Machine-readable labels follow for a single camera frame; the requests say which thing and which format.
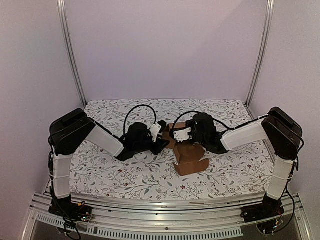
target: vertical metal rail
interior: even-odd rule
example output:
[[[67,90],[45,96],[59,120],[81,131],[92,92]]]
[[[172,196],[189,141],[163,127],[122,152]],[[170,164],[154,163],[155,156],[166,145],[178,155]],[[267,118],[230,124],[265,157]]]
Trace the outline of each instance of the vertical metal rail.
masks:
[[[86,99],[84,88],[83,88],[81,80],[80,80],[80,75],[79,75],[79,71],[78,71],[78,67],[77,67],[77,63],[76,63],[76,58],[75,58],[74,50],[73,50],[72,43],[71,43],[67,14],[66,14],[66,7],[65,7],[65,0],[57,0],[57,3],[58,3],[58,10],[59,10],[59,15],[60,15],[60,21],[61,21],[64,42],[65,42],[65,46],[66,46],[66,51],[68,53],[68,58],[70,61],[70,66],[71,66],[75,86],[78,91],[80,101],[81,101],[82,105],[85,107],[88,102]]]
[[[256,61],[252,82],[251,82],[249,92],[248,92],[248,95],[247,95],[246,101],[245,101],[245,105],[247,107],[250,107],[250,105],[251,105],[251,102],[254,98],[254,94],[256,91],[257,83],[259,80],[259,75],[260,75],[262,63],[263,63],[266,48],[267,48],[268,37],[269,37],[272,16],[273,16],[273,11],[274,11],[274,5],[275,5],[274,0],[267,0],[266,14],[265,14],[265,20],[264,20],[264,27],[263,27],[260,51],[259,51],[258,59]]]

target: robotic arm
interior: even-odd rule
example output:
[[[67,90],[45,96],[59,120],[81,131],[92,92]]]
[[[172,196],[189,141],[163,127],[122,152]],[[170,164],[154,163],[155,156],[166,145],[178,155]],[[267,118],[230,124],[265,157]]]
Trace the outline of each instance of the robotic arm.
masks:
[[[224,154],[261,140],[269,140],[274,148],[275,164],[269,188],[262,204],[244,207],[241,217],[252,222],[283,214],[281,197],[292,178],[302,137],[302,128],[284,111],[274,107],[261,119],[244,123],[230,130],[217,132],[214,119],[198,113],[186,122],[186,128],[173,129],[171,137],[178,142],[200,143],[207,151]]]
[[[53,122],[48,139],[51,146],[48,167],[52,183],[49,212],[67,217],[72,222],[87,222],[90,219],[91,207],[83,202],[72,203],[69,189],[71,160],[84,140],[104,149],[119,161],[126,161],[135,154],[148,150],[158,155],[169,144],[161,136],[166,126],[163,120],[150,129],[145,124],[136,122],[126,134],[118,138],[80,108]]]

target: white wall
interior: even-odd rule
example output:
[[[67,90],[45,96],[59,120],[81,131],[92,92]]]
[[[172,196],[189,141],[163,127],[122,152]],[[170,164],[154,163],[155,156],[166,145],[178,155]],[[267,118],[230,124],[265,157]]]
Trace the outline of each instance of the white wall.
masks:
[[[266,0],[66,0],[88,100],[245,100]]]
[[[305,147],[291,187],[320,236],[320,1],[278,0],[257,90],[256,116],[279,106],[303,128]]]
[[[56,0],[0,1],[0,239],[48,180],[52,121],[80,106]]]

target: floral tablecloth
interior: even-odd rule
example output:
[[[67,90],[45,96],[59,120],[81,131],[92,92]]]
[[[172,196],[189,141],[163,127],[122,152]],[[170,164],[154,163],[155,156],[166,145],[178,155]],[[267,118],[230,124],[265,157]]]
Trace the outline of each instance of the floral tablecloth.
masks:
[[[139,104],[152,106],[157,119],[167,123],[191,110],[208,113],[230,127],[251,119],[238,100],[98,100],[89,102],[85,112],[120,137],[127,113]],[[191,118],[188,114],[181,121]],[[128,117],[126,129],[134,122],[151,126],[152,111],[148,108],[134,110]],[[161,201],[239,196],[263,192],[269,186],[274,166],[263,142],[250,143],[223,155],[206,152],[204,157],[210,159],[206,171],[179,176],[171,149],[163,150],[158,156],[143,152],[121,162],[85,141],[72,159],[70,190],[96,197]]]

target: brown cardboard box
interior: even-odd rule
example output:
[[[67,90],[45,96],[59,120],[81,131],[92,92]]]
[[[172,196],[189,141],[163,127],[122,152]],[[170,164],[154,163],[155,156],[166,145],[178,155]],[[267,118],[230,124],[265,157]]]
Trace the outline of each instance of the brown cardboard box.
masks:
[[[190,142],[177,143],[169,136],[169,131],[172,126],[173,124],[169,124],[166,127],[163,132],[163,139],[170,141],[166,148],[173,149],[173,152],[176,156],[178,162],[178,165],[174,164],[176,172],[180,176],[185,176],[205,171],[209,167],[210,161],[207,158],[201,160],[201,158],[205,155],[204,148],[199,144],[192,145]],[[175,129],[185,127],[185,122],[179,122],[174,126]]]

